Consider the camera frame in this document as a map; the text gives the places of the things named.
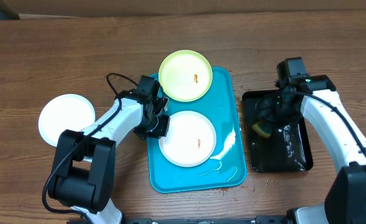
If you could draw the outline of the pink white plate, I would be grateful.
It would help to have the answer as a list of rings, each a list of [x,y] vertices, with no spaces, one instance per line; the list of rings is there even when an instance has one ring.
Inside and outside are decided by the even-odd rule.
[[[163,156],[180,167],[194,167],[207,161],[216,147],[216,130],[210,120],[195,111],[170,116],[167,135],[158,141]]]

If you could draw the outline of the green rimmed plate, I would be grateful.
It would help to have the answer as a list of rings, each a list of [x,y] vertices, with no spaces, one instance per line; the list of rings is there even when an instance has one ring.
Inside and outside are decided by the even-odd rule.
[[[200,99],[210,89],[213,71],[208,60],[193,50],[178,50],[160,65],[158,80],[170,98],[180,102]]]

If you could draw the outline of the green yellow sponge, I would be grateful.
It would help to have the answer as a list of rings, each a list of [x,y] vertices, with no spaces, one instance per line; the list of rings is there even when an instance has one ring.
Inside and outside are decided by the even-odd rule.
[[[272,135],[273,124],[267,120],[259,120],[252,125],[252,129],[259,136],[269,138]]]

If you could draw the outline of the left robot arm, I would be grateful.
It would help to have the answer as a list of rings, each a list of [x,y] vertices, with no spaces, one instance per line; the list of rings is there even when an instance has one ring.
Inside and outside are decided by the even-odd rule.
[[[61,133],[42,204],[52,213],[78,214],[85,223],[123,223],[111,200],[116,147],[133,131],[140,139],[167,135],[168,98],[159,81],[142,76],[135,88],[115,93],[113,106],[82,131]]]

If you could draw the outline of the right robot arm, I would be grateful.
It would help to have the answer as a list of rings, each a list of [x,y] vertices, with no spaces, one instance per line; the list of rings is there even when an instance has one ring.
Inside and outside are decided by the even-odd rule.
[[[279,126],[304,118],[311,123],[334,162],[337,177],[322,204],[294,208],[282,223],[366,223],[366,137],[345,110],[326,75],[311,76],[303,59],[277,65],[278,90],[255,109],[252,129],[269,138]]]

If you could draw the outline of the black water tray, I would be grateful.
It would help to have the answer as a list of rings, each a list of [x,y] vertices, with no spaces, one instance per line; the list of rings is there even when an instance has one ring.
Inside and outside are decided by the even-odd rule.
[[[269,138],[252,129],[255,123],[255,104],[273,90],[247,91],[242,95],[246,136],[252,170],[265,172],[305,171],[313,168],[313,157],[303,118],[274,129]]]

